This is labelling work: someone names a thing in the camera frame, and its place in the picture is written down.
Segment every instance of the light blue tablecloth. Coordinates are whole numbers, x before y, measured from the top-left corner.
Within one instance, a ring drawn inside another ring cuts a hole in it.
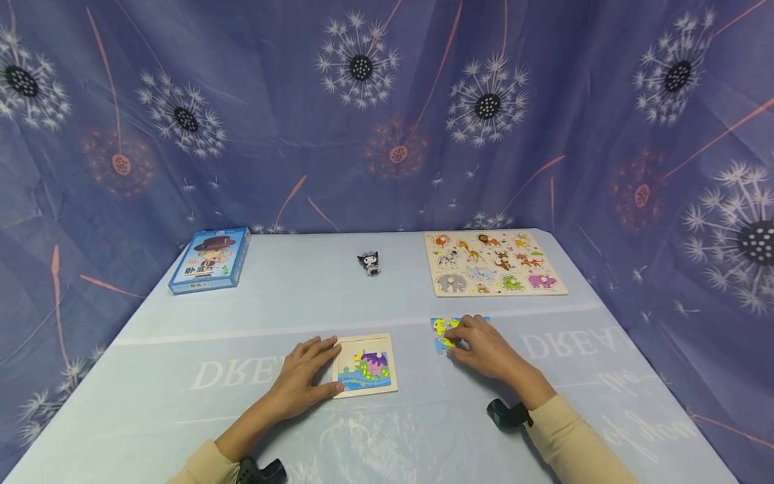
[[[7,479],[163,482],[260,397],[315,334],[389,332],[399,391],[324,404],[261,443],[290,482],[552,482],[522,433],[489,420],[497,385],[437,355],[431,317],[480,313],[641,482],[736,482],[549,234],[570,294],[436,298],[420,233],[254,236],[239,287],[172,296],[171,270]],[[369,278],[356,255],[378,250]]]

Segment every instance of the kuromi figurine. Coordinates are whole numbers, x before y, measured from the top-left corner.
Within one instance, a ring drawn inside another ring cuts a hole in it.
[[[379,267],[378,252],[365,252],[362,256],[358,256],[358,260],[369,276],[375,276],[382,271],[382,268]]]

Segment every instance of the blue backdrop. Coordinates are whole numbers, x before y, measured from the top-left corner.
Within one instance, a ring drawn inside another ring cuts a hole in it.
[[[766,0],[6,0],[0,476],[196,230],[538,227],[769,482],[772,22]]]

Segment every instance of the black wristband device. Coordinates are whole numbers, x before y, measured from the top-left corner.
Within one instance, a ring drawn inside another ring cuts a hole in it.
[[[285,466],[278,458],[263,469],[258,469],[252,457],[245,457],[239,462],[237,484],[285,484],[287,480]]]
[[[532,427],[535,424],[529,416],[527,407],[524,407],[524,403],[519,403],[512,408],[508,408],[508,406],[498,398],[487,405],[486,413],[489,415],[489,418],[495,422],[497,428],[503,432],[514,431],[520,425],[527,424]]]

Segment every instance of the card game box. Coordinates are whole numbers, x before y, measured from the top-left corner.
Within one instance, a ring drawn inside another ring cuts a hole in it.
[[[169,287],[173,294],[236,287],[245,263],[250,231],[246,227],[193,234]]]

